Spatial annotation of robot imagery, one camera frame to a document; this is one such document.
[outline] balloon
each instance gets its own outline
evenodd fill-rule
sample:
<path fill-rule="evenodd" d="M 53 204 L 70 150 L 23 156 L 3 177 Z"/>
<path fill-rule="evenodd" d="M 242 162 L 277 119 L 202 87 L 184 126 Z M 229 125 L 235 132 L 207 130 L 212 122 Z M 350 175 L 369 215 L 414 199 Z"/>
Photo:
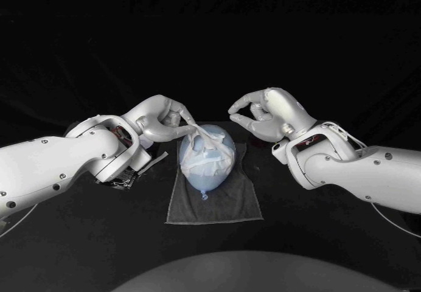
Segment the balloon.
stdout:
<path fill-rule="evenodd" d="M 202 125 L 199 126 L 209 134 L 223 134 L 223 139 L 222 139 L 222 144 L 229 147 L 233 150 L 233 155 L 232 155 L 232 165 L 231 168 L 228 169 L 226 172 L 219 172 L 216 171 L 215 175 L 199 175 L 194 173 L 189 174 L 189 177 L 186 176 L 186 179 L 190 183 L 190 185 L 193 186 L 194 189 L 197 189 L 203 195 L 202 199 L 206 200 L 207 196 L 206 196 L 206 192 L 213 190 L 220 183 L 225 181 L 225 178 L 229 175 L 229 172 L 232 170 L 233 167 L 233 162 L 235 162 L 235 153 L 236 153 L 236 149 L 235 149 L 235 144 L 231 138 L 231 135 L 228 134 L 228 132 L 215 125 Z M 207 159 L 212 157 L 219 157 L 222 155 L 222 152 L 219 151 L 219 149 L 216 148 L 216 150 L 212 149 L 206 149 L 203 148 L 203 138 L 200 136 L 196 136 L 193 139 L 193 151 L 203 151 L 203 155 L 200 156 L 200 158 L 206 157 Z M 180 151 L 179 151 L 179 162 L 181 163 L 184 155 L 186 155 L 186 151 L 187 151 L 187 147 L 190 147 L 190 141 L 189 141 L 189 136 L 184 136 L 184 139 L 181 141 L 181 145 L 180 145 Z M 213 162 L 209 162 L 205 164 L 205 169 L 212 169 L 212 167 L 218 167 L 215 165 Z"/>

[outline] gray towel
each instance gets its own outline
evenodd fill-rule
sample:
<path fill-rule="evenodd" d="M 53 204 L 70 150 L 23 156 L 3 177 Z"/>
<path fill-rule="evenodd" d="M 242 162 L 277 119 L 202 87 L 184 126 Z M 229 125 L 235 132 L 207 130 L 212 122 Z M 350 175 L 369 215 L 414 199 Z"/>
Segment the gray towel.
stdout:
<path fill-rule="evenodd" d="M 210 224 L 264 219 L 254 185 L 241 167 L 246 146 L 235 143 L 235 147 L 236 160 L 231 174 L 219 187 L 206 192 L 206 200 L 202 200 L 200 191 L 192 187 L 181 173 L 177 159 L 177 175 L 166 223 Z"/>

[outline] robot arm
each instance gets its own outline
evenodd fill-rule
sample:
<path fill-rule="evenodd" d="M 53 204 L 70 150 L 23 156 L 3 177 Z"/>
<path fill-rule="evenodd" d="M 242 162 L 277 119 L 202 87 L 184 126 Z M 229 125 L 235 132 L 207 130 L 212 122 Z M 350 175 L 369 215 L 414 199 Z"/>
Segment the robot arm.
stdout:
<path fill-rule="evenodd" d="M 236 113 L 249 103 L 256 120 Z M 421 214 L 421 152 L 367 147 L 334 123 L 317 122 L 281 88 L 245 95 L 228 113 L 259 139 L 277 142 L 272 155 L 304 189 L 336 184 L 360 200 Z"/>
<path fill-rule="evenodd" d="M 0 148 L 0 219 L 63 193 L 85 172 L 102 183 L 125 169 L 137 172 L 151 160 L 138 136 L 164 142 L 193 133 L 193 126 L 179 127 L 181 117 L 194 124 L 186 107 L 158 95 L 121 117 L 88 118 L 66 137 Z M 112 133 L 115 129 L 124 137 Z"/>

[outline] white cloth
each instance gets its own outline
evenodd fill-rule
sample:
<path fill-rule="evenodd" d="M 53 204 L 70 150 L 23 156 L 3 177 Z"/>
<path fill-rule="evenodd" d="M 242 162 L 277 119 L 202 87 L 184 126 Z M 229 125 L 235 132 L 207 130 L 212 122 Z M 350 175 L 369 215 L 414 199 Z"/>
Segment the white cloth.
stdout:
<path fill-rule="evenodd" d="M 193 134 L 187 135 L 190 144 L 180 163 L 181 173 L 186 178 L 189 178 L 190 173 L 200 176 L 228 174 L 233 166 L 235 152 L 222 143 L 225 135 L 207 133 L 196 124 L 193 126 L 197 130 Z M 203 139 L 203 147 L 199 151 L 193 150 L 196 136 L 200 136 Z"/>

